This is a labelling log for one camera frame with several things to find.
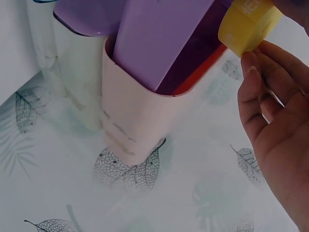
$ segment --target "white surface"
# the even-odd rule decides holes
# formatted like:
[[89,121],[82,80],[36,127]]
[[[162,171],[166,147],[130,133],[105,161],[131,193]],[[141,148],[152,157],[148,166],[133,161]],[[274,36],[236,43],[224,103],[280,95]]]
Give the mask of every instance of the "white surface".
[[26,1],[0,0],[0,105],[38,71]]
[[283,17],[267,40],[309,64],[309,38],[305,30],[291,19]]

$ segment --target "hand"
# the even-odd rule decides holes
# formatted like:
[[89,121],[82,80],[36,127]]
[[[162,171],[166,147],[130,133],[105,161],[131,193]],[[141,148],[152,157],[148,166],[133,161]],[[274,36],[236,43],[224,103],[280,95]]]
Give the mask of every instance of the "hand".
[[265,41],[241,64],[239,114],[256,159],[292,220],[309,232],[309,68]]
[[309,35],[309,0],[272,0],[287,17],[305,28]]

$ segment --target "purple bottle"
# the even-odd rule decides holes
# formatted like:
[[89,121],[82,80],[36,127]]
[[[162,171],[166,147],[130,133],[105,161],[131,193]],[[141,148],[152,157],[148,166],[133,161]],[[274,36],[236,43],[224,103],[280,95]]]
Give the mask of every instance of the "purple bottle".
[[156,91],[214,0],[128,0],[113,58]]

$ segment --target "green leaf print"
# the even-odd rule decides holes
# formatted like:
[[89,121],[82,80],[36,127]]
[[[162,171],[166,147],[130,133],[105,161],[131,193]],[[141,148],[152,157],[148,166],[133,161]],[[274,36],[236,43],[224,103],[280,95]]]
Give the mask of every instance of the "green leaf print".
[[33,160],[35,156],[31,149],[35,146],[34,140],[22,133],[17,123],[14,100],[16,94],[10,97],[0,108],[0,168],[11,176],[19,166],[28,178],[29,166],[38,167]]

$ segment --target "purple container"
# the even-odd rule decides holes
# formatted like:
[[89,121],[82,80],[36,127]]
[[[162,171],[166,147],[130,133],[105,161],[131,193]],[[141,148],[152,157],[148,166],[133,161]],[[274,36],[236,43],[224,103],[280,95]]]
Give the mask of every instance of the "purple container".
[[54,16],[76,34],[102,36],[117,32],[126,0],[61,0]]
[[113,58],[156,91],[214,0],[128,0]]
[[218,31],[232,0],[215,0],[169,69],[157,93],[173,94],[221,45]]

